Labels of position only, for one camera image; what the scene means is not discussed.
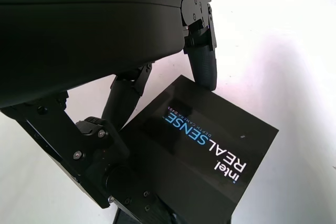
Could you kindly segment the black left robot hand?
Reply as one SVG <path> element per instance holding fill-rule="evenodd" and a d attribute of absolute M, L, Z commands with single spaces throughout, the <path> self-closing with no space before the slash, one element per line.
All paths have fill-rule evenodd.
<path fill-rule="evenodd" d="M 217 85 L 211 0 L 1 0 L 1 112 L 101 208 L 184 223 L 133 171 L 120 130 L 152 64 L 184 51 Z"/>

